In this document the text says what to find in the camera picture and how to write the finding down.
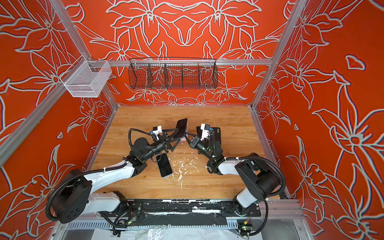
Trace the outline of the phone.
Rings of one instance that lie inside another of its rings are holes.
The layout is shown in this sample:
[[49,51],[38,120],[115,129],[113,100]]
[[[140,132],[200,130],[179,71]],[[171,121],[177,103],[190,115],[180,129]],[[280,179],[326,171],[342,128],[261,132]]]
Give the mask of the phone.
[[196,129],[197,129],[197,135],[201,139],[203,134],[203,129],[201,129],[201,126],[196,127]]
[[178,129],[178,132],[174,136],[174,139],[184,138],[188,130],[188,118],[178,120],[176,128]]
[[170,159],[166,153],[156,156],[156,161],[162,178],[166,178],[173,174]]

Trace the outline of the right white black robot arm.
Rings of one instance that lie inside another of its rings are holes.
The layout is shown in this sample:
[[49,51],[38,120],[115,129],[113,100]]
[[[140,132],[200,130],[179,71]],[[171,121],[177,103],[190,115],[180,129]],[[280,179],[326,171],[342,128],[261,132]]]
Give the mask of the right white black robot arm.
[[209,174],[239,176],[245,188],[232,201],[229,212],[244,216],[252,204],[277,196],[286,188],[286,178],[281,169],[270,160],[251,153],[246,157],[225,157],[221,142],[214,135],[206,141],[198,135],[186,133],[192,149],[208,159]]

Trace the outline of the dark phone case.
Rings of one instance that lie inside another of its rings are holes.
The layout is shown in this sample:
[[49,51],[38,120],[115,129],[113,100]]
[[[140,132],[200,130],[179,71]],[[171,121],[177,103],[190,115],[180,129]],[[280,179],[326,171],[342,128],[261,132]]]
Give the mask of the dark phone case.
[[212,127],[210,130],[211,140],[221,144],[221,129],[219,127]]

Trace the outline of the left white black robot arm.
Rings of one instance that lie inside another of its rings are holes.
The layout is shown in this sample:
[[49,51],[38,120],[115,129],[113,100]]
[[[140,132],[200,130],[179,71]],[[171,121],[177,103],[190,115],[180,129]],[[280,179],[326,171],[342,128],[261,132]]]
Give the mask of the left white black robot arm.
[[153,140],[152,144],[146,138],[132,141],[132,132],[137,131],[129,129],[131,150],[118,164],[85,172],[77,169],[70,171],[49,195],[45,207],[46,217],[66,224],[84,214],[100,213],[109,222],[108,213],[127,212],[128,203],[119,191],[102,195],[96,192],[115,182],[139,175],[147,167],[147,161],[154,157],[158,160],[166,158],[168,152],[174,151],[185,137],[187,129],[176,127],[147,132]]

